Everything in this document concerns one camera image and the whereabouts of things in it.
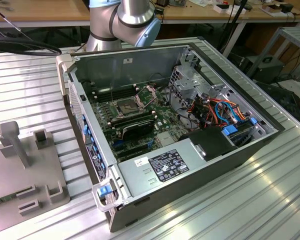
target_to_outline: gray stand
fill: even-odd
[[[19,139],[18,124],[0,125],[0,231],[69,202],[50,132]]]

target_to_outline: power cable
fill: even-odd
[[[18,32],[20,32],[23,36],[25,36],[27,38],[27,39],[24,39],[24,38],[7,37],[3,32],[0,31],[0,44],[17,44],[17,45],[24,46],[30,50],[34,50],[32,47],[36,47],[36,48],[43,48],[43,49],[50,51],[50,52],[33,52],[33,51],[15,50],[15,49],[12,49],[11,47],[8,47],[8,48],[0,47],[0,52],[7,52],[7,53],[12,53],[12,54],[20,54],[20,55],[29,55],[29,56],[46,56],[46,57],[55,57],[55,56],[62,54],[61,50],[55,46],[32,40],[19,27],[17,27],[15,24],[10,22],[6,18],[6,16],[3,15],[1,12],[0,12],[0,16],[8,24],[13,26]]]
[[[12,54],[20,54],[20,55],[29,55],[29,56],[46,56],[46,57],[55,57],[62,54],[61,50],[55,46],[51,46],[49,44],[28,40],[24,38],[12,38],[12,37],[0,37],[0,44],[18,44],[18,45],[26,45],[30,47],[37,47],[49,50],[50,52],[40,52],[40,51],[23,51],[23,50],[15,50],[11,47],[4,48],[0,47],[0,52],[12,53]]]

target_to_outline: motherboard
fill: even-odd
[[[168,97],[167,88],[154,83],[92,92],[90,104],[117,161],[173,144],[190,131]]]

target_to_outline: metal shelf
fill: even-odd
[[[251,77],[258,66],[260,65],[261,61],[265,58],[266,54],[270,51],[272,46],[275,44],[275,42],[278,40],[278,38],[282,36],[285,38],[285,42],[281,45],[281,47],[277,50],[275,53],[275,57],[278,58],[279,55],[283,52],[283,50],[286,48],[289,42],[295,44],[300,48],[300,27],[279,27],[268,44],[265,46],[261,54],[258,56],[258,58],[255,60],[254,64],[250,68],[250,70],[247,72],[247,76]]]

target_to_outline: electronic device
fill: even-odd
[[[164,12],[165,12],[164,8],[158,6],[155,7],[155,14],[163,15]]]
[[[186,3],[186,0],[169,0],[169,5],[176,7],[184,7]]]
[[[67,62],[70,121],[111,232],[242,165],[284,130],[193,43],[57,62]]]
[[[246,56],[239,65],[239,69],[244,73],[250,70],[258,56]],[[265,84],[275,83],[275,77],[279,75],[285,64],[272,55],[266,55],[258,68],[252,74],[251,79]]]
[[[280,4],[280,8],[281,8],[281,12],[283,13],[290,13],[291,10],[294,8],[294,6],[290,3],[286,3],[286,4]]]
[[[156,4],[161,7],[166,7],[169,4],[169,0],[156,0]]]

